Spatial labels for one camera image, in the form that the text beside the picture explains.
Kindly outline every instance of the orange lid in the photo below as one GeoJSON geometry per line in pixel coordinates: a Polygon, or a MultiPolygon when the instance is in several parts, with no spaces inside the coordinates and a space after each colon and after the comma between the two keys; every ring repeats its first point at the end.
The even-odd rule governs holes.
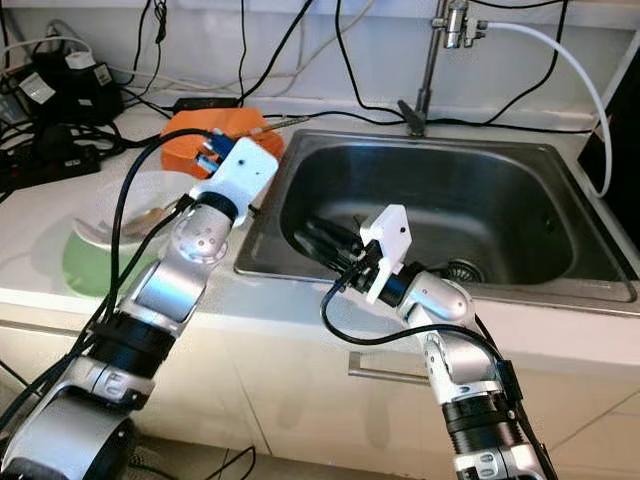
{"type": "MultiPolygon", "coordinates": [[[[247,130],[264,127],[267,122],[257,108],[210,108],[203,110],[184,110],[169,120],[162,135],[183,128],[201,128],[213,130],[219,128],[225,135],[233,137],[247,130]]],[[[274,157],[280,159],[284,153],[284,140],[274,132],[252,135],[256,143],[274,157]]],[[[186,135],[178,137],[162,146],[162,167],[165,170],[186,172],[197,178],[207,178],[209,173],[195,162],[198,153],[203,152],[203,137],[186,135]]]]}

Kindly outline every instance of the sink drain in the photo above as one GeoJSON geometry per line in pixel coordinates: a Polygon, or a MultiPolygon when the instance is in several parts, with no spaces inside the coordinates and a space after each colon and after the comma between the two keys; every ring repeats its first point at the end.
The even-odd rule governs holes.
{"type": "Polygon", "coordinates": [[[478,267],[466,260],[450,260],[443,275],[447,280],[461,283],[482,283],[484,276],[478,267]]]}

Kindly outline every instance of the bowl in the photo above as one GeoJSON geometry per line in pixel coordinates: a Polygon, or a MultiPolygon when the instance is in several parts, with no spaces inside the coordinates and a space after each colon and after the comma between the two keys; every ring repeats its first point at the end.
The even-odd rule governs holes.
{"type": "MultiPolygon", "coordinates": [[[[131,183],[122,216],[124,227],[131,220],[154,207],[165,207],[188,193],[198,180],[186,173],[151,171],[138,173],[131,183]]],[[[87,199],[85,207],[74,215],[73,229],[85,242],[102,250],[111,251],[111,231],[122,181],[108,184],[87,199]]],[[[164,244],[171,224],[156,234],[145,253],[157,252],[164,244]]],[[[133,254],[144,235],[120,235],[120,253],[133,254]]]]}

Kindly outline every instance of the white cable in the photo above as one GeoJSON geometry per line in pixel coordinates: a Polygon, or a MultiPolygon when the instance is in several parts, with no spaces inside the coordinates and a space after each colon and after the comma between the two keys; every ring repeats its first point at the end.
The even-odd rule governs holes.
{"type": "Polygon", "coordinates": [[[596,105],[596,109],[598,111],[598,117],[600,118],[600,126],[602,128],[602,133],[604,136],[604,150],[605,150],[605,173],[604,173],[604,183],[602,185],[602,190],[597,191],[591,184],[591,189],[596,197],[602,198],[609,191],[609,186],[611,185],[611,172],[613,170],[613,148],[611,143],[611,132],[609,131],[609,122],[607,121],[607,114],[604,110],[604,105],[600,100],[600,96],[598,95],[598,91],[596,87],[593,85],[593,82],[587,75],[587,72],[584,70],[582,65],[575,59],[569,51],[560,45],[558,42],[553,40],[552,38],[546,36],[544,33],[539,32],[533,28],[525,27],[524,25],[516,25],[514,23],[500,23],[500,22],[489,22],[488,28],[492,28],[494,30],[512,30],[515,32],[524,33],[530,35],[532,37],[541,40],[553,47],[559,54],[561,54],[569,64],[578,72],[580,78],[584,81],[584,84],[587,86],[591,97],[593,98],[593,103],[596,105]]]}
{"type": "MultiPolygon", "coordinates": [[[[153,72],[144,72],[142,70],[130,70],[127,68],[115,67],[113,65],[109,65],[109,68],[111,70],[115,70],[116,72],[127,73],[129,75],[138,75],[141,77],[153,77],[153,72]]],[[[276,73],[273,75],[269,75],[270,78],[289,78],[291,76],[293,76],[293,74],[290,74],[290,73],[276,73]]],[[[203,83],[196,83],[195,81],[174,78],[174,77],[170,77],[168,75],[162,75],[162,74],[156,75],[156,78],[159,80],[164,80],[166,82],[169,82],[169,85],[182,85],[183,87],[186,87],[190,90],[200,90],[203,92],[224,90],[238,83],[238,80],[233,80],[231,82],[224,83],[222,85],[205,85],[203,83]]],[[[243,80],[257,80],[258,78],[260,77],[258,76],[243,77],[243,80]]]]}
{"type": "Polygon", "coordinates": [[[7,47],[2,49],[2,53],[0,53],[0,58],[4,58],[5,54],[9,50],[13,50],[14,48],[24,47],[26,45],[34,45],[36,43],[55,42],[55,41],[58,41],[58,40],[64,40],[65,42],[78,43],[78,44],[82,45],[84,48],[86,48],[87,52],[93,54],[93,51],[91,50],[91,46],[87,42],[85,42],[84,40],[80,40],[79,38],[74,38],[74,37],[67,37],[67,36],[63,36],[63,35],[57,35],[57,36],[54,36],[54,37],[34,38],[33,40],[25,40],[24,42],[12,43],[11,45],[9,45],[9,46],[7,46],[7,47]]]}
{"type": "MultiPolygon", "coordinates": [[[[342,27],[340,29],[340,33],[344,35],[346,32],[348,32],[351,29],[351,27],[355,26],[360,20],[362,20],[362,18],[371,9],[371,7],[373,6],[374,2],[375,2],[375,0],[369,0],[367,2],[367,4],[364,6],[364,8],[360,11],[360,13],[358,13],[358,15],[356,15],[353,18],[353,20],[351,20],[351,22],[349,22],[348,24],[346,24],[344,27],[342,27]]],[[[279,96],[284,95],[285,93],[287,93],[289,90],[291,90],[291,87],[293,87],[293,84],[298,79],[298,76],[302,72],[304,72],[309,65],[311,65],[311,62],[313,62],[316,59],[316,57],[318,55],[320,55],[325,48],[327,48],[329,45],[331,45],[337,39],[338,39],[338,37],[336,36],[335,33],[332,36],[330,36],[329,38],[327,38],[327,40],[322,45],[320,45],[316,50],[314,50],[314,52],[309,56],[309,58],[302,65],[298,65],[298,67],[296,68],[296,71],[293,73],[293,78],[291,79],[291,82],[289,83],[289,85],[284,90],[282,90],[281,92],[275,93],[275,94],[273,94],[271,96],[272,97],[279,97],[279,96]]]]}
{"type": "MultiPolygon", "coordinates": [[[[360,11],[360,13],[358,13],[358,15],[356,15],[353,20],[351,22],[349,22],[347,25],[345,25],[340,32],[345,33],[347,31],[349,31],[353,26],[355,26],[360,20],[362,20],[362,18],[366,15],[366,13],[369,11],[369,9],[371,9],[371,7],[373,6],[375,0],[369,0],[369,2],[367,2],[367,4],[365,5],[365,7],[360,11]]],[[[269,75],[268,78],[290,78],[293,81],[295,81],[295,79],[297,79],[297,77],[304,71],[307,69],[307,67],[311,64],[311,62],[313,62],[316,57],[318,55],[320,55],[320,53],[327,48],[329,45],[331,45],[332,42],[334,42],[336,40],[336,35],[335,33],[329,37],[325,42],[322,43],[322,45],[320,45],[316,50],[313,51],[313,53],[309,56],[309,58],[301,65],[299,65],[296,68],[296,71],[293,73],[275,73],[275,74],[271,74],[269,75]]],[[[126,73],[129,75],[139,75],[141,77],[152,77],[153,73],[152,72],[144,72],[141,70],[129,70],[126,68],[120,68],[120,67],[116,67],[113,65],[109,65],[109,68],[112,70],[115,70],[116,72],[121,72],[121,73],[126,73]]],[[[153,90],[153,92],[158,92],[161,90],[166,89],[167,87],[170,87],[171,85],[180,85],[183,86],[189,90],[197,90],[197,91],[202,91],[202,92],[215,92],[215,91],[219,91],[219,90],[229,90],[230,87],[233,87],[235,85],[238,85],[238,80],[232,80],[230,82],[224,83],[222,85],[205,85],[202,83],[197,83],[195,81],[190,81],[190,80],[186,80],[186,79],[179,79],[179,78],[174,78],[174,77],[170,77],[167,75],[162,75],[159,74],[156,76],[156,78],[158,78],[159,80],[164,80],[166,82],[169,82],[165,87],[160,88],[160,89],[155,89],[153,90]]],[[[252,77],[243,77],[243,80],[257,80],[259,79],[259,76],[252,76],[252,77]]],[[[269,95],[270,97],[277,97],[277,96],[281,96],[284,95],[285,93],[287,93],[291,87],[293,87],[293,82],[290,82],[289,85],[287,85],[287,87],[285,87],[284,90],[277,92],[273,95],[269,95]]]]}

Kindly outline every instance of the stainless steel sink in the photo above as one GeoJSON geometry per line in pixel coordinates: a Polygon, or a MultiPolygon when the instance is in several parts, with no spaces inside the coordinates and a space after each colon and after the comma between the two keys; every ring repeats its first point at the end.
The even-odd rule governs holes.
{"type": "Polygon", "coordinates": [[[636,277],[553,147],[303,130],[283,162],[238,272],[333,280],[295,232],[312,216],[357,231],[400,203],[413,237],[407,261],[447,265],[474,297],[640,311],[636,277]]]}

